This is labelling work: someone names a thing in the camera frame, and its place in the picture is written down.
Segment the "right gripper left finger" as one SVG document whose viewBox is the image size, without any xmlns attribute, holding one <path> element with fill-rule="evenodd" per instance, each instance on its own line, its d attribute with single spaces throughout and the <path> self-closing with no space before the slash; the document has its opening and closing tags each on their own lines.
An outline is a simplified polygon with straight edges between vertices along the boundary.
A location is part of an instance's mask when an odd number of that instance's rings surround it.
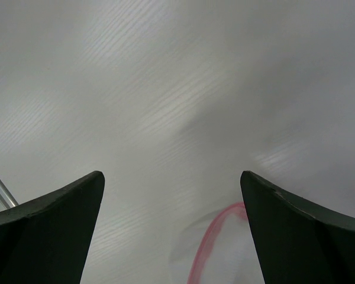
<svg viewBox="0 0 355 284">
<path fill-rule="evenodd" d="M 80 283 L 104 195 L 94 171 L 0 212 L 0 283 Z"/>
</svg>

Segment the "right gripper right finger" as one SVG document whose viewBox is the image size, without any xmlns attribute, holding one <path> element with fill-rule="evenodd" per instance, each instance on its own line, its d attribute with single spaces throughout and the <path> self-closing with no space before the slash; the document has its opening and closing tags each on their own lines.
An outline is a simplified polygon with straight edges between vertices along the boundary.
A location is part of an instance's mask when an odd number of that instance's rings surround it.
<svg viewBox="0 0 355 284">
<path fill-rule="evenodd" d="M 355 218 L 251 171 L 240 186 L 265 283 L 355 283 Z"/>
</svg>

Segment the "spare white mesh laundry bag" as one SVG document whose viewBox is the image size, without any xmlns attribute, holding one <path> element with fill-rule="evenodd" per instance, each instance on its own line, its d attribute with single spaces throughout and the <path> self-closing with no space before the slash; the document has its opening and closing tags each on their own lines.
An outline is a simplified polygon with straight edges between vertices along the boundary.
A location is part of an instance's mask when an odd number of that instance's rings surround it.
<svg viewBox="0 0 355 284">
<path fill-rule="evenodd" d="M 172 283 L 264 283 L 244 204 L 206 214 L 184 229 L 169 269 Z"/>
</svg>

